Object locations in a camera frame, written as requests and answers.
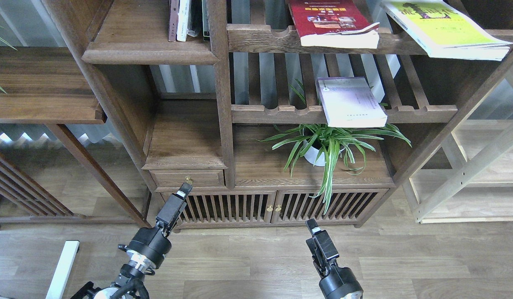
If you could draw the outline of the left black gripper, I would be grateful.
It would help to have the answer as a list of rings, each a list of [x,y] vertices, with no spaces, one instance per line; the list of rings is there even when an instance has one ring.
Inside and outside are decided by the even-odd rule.
[[[158,269],[171,249],[168,236],[182,214],[185,199],[193,186],[184,182],[177,194],[170,195],[165,205],[156,216],[156,225],[152,228],[141,228],[128,244],[130,259],[142,263],[146,267]]]

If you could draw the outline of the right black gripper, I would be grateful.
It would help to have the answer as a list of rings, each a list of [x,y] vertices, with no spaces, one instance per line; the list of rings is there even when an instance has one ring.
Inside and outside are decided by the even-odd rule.
[[[363,289],[349,267],[339,267],[339,253],[327,231],[315,219],[305,221],[311,238],[306,240],[313,263],[321,280],[319,287],[325,299],[362,299]]]

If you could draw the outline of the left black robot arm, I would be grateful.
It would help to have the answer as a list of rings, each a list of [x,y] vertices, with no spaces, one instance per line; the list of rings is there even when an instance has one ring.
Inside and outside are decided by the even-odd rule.
[[[155,275],[155,270],[160,267],[171,249],[168,236],[184,211],[185,199],[192,190],[192,183],[189,177],[185,178],[179,190],[169,196],[156,216],[154,227],[141,228],[128,245],[118,245],[118,249],[129,256],[129,261],[122,265],[118,277],[109,287],[94,288],[93,282],[87,282],[72,298],[148,299],[149,293],[144,285],[145,276]]]

